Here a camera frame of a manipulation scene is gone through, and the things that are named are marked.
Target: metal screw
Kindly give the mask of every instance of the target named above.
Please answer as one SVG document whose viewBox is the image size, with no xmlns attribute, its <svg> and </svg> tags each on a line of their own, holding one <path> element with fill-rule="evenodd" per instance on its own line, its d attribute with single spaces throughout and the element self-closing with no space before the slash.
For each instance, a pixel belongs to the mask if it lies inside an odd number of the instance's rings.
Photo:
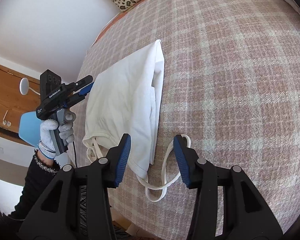
<svg viewBox="0 0 300 240">
<path fill-rule="evenodd" d="M 106 157 L 100 158 L 98 161 L 100 164 L 106 164 L 108 162 L 108 159 Z"/>
<path fill-rule="evenodd" d="M 69 164 L 67 164 L 67 165 L 63 166 L 62 169 L 63 169 L 64 171 L 70 171 L 70 170 L 72 169 L 72 166 L 69 165 Z"/>
<path fill-rule="evenodd" d="M 233 166 L 233 168 L 232 168 L 235 172 L 240 172 L 240 171 L 242 171 L 242 169 L 239 167 L 239 166 Z"/>
<path fill-rule="evenodd" d="M 207 163 L 207 160 L 206 160 L 205 158 L 199 158 L 199 159 L 197 159 L 197 162 L 198 162 L 199 164 L 206 164 L 206 163 Z"/>
</svg>

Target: trigger handle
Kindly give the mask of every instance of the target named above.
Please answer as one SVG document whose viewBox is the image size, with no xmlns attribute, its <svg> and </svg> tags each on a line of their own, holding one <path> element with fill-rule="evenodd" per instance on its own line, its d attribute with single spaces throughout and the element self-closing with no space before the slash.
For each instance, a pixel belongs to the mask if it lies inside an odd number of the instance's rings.
<svg viewBox="0 0 300 240">
<path fill-rule="evenodd" d="M 58 111 L 54 112 L 49 119 L 53 119 L 56 120 L 59 125 L 63 125 L 65 123 L 65 111 L 66 109 L 59 109 Z M 54 148 L 56 149 L 56 156 L 66 152 L 68 150 L 68 143 L 66 142 L 66 140 L 63 140 L 60 138 L 59 135 L 59 129 L 55 129 L 55 130 L 51 130 L 50 131 L 50 135 L 52 138 L 52 142 L 54 145 Z"/>
</svg>

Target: white fabric strap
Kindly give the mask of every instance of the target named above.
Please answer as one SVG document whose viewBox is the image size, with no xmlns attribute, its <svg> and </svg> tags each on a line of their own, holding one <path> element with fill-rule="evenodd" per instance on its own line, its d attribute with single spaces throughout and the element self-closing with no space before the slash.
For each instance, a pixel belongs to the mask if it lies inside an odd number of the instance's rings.
<svg viewBox="0 0 300 240">
<path fill-rule="evenodd" d="M 186 138 L 187 139 L 187 147 L 191 147 L 191 139 L 189 136 L 187 136 L 186 134 L 181 134 L 181 136 L 183 138 Z M 140 178 L 139 176 L 137 176 L 137 179 L 138 181 L 143 185 L 145 186 L 145 194 L 146 194 L 146 197 L 151 201 L 151 202 L 158 202 L 160 201 L 161 199 L 164 198 L 164 196 L 166 195 L 167 193 L 167 188 L 169 186 L 171 186 L 174 182 L 176 182 L 177 179 L 179 179 L 180 177 L 180 172 L 178 172 L 178 174 L 171 180 L 167 183 L 167 160 L 168 160 L 168 157 L 169 157 L 169 154 L 170 152 L 173 150 L 173 140 L 172 142 L 169 144 L 168 148 L 167 148 L 167 151 L 166 151 L 166 154 L 164 155 L 164 159 L 163 159 L 163 164 L 162 164 L 162 169 L 161 169 L 161 182 L 162 182 L 162 186 L 154 186 L 154 185 L 151 185 L 148 183 L 148 175 L 146 177 L 146 180 Z M 150 189 L 152 190 L 162 190 L 161 192 L 161 195 L 159 198 L 155 198 L 153 195 L 151 195 L 150 193 Z"/>
<path fill-rule="evenodd" d="M 186 138 L 187 140 L 187 147 L 191 147 L 191 139 L 189 136 L 187 136 L 186 134 L 181 134 L 181 136 L 183 138 Z M 92 156 L 92 152 L 90 149 L 89 152 L 87 152 L 87 157 L 88 159 L 91 161 L 91 162 L 94 162 L 97 158 L 102 158 L 104 157 L 100 148 L 99 148 L 99 145 L 96 141 L 96 139 L 93 137 L 92 138 L 92 141 L 93 141 L 93 147 L 92 147 L 92 151 L 93 151 L 93 154 L 94 156 Z M 148 183 L 148 175 L 146 176 L 146 180 L 142 179 L 141 177 L 139 177 L 138 175 L 137 176 L 137 179 L 138 181 L 143 185 L 145 186 L 145 194 L 146 194 L 146 197 L 151 201 L 151 202 L 158 202 L 160 201 L 161 199 L 164 198 L 164 196 L 166 195 L 167 193 L 167 188 L 169 186 L 171 186 L 173 183 L 176 182 L 177 179 L 179 179 L 180 177 L 180 172 L 178 172 L 178 174 L 169 182 L 167 182 L 167 160 L 168 160 L 168 157 L 169 157 L 169 154 L 170 152 L 173 150 L 173 140 L 171 141 L 171 143 L 169 144 L 168 148 L 167 148 L 167 151 L 164 155 L 164 159 L 163 159 L 163 164 L 162 164 L 162 169 L 161 169 L 161 182 L 162 182 L 162 186 L 154 186 L 154 185 L 151 185 L 150 183 Z M 150 193 L 150 189 L 152 190 L 162 190 L 161 192 L 161 195 L 159 198 L 155 198 L 153 195 L 151 195 Z"/>
</svg>

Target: bag handle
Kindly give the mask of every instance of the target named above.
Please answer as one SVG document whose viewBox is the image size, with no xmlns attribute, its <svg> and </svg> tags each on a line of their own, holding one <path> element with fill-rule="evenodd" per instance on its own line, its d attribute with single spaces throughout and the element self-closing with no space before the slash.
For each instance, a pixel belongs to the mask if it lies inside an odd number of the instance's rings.
<svg viewBox="0 0 300 240">
<path fill-rule="evenodd" d="M 183 138 L 186 138 L 187 140 L 187 147 L 190 147 L 191 146 L 191 139 L 188 135 L 186 134 L 181 134 L 181 136 Z M 173 183 L 176 182 L 177 179 L 179 179 L 180 177 L 180 172 L 178 172 L 178 174 L 172 179 L 170 180 L 169 182 L 167 182 L 167 160 L 168 160 L 168 157 L 169 157 L 169 154 L 170 152 L 173 150 L 173 140 L 171 141 L 171 143 L 169 144 L 168 148 L 167 148 L 167 151 L 164 155 L 164 159 L 163 159 L 163 164 L 162 164 L 162 169 L 161 169 L 161 182 L 162 182 L 162 186 L 154 186 L 152 184 L 149 184 L 148 183 L 148 175 L 146 176 L 146 179 L 142 179 L 141 177 L 139 177 L 137 175 L 137 179 L 138 181 L 143 185 L 145 186 L 145 195 L 147 197 L 147 199 L 149 199 L 151 202 L 158 202 L 160 200 L 162 200 L 164 198 L 164 196 L 166 195 L 167 193 L 167 188 L 169 186 L 171 186 Z M 151 195 L 150 193 L 150 189 L 152 190 L 162 190 L 161 192 L 161 195 L 158 197 L 158 198 L 155 198 L 153 195 Z"/>
</svg>

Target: person's arm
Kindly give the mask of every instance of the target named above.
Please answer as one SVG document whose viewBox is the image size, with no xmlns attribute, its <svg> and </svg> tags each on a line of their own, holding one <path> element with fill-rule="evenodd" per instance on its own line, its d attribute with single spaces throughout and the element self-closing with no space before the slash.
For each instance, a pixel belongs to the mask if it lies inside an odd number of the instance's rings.
<svg viewBox="0 0 300 240">
<path fill-rule="evenodd" d="M 35 153 L 25 178 L 25 186 L 20 201 L 15 206 L 15 211 L 8 217 L 16 220 L 25 219 L 34 203 L 59 170 L 60 166 L 55 160 L 46 158 L 40 150 Z"/>
<path fill-rule="evenodd" d="M 39 196 L 60 170 L 59 164 L 54 160 L 56 150 L 50 131 L 59 129 L 60 138 L 72 143 L 74 141 L 72 127 L 75 118 L 75 113 L 68 110 L 65 115 L 66 122 L 63 125 L 59 126 L 56 120 L 51 119 L 41 123 L 39 150 L 35 150 L 25 178 L 25 186 L 20 201 L 15 206 L 15 211 L 9 215 L 10 218 L 24 220 Z"/>
</svg>

